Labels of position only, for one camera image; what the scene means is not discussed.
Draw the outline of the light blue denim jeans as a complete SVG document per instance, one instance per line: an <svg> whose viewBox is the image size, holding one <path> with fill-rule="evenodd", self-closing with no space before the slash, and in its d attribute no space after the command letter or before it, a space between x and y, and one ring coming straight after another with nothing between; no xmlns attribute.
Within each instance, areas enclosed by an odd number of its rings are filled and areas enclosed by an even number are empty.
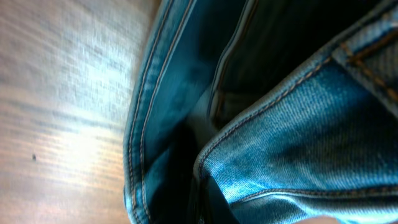
<svg viewBox="0 0 398 224"><path fill-rule="evenodd" d="M132 223L397 221L397 2L162 1L124 135Z"/></svg>

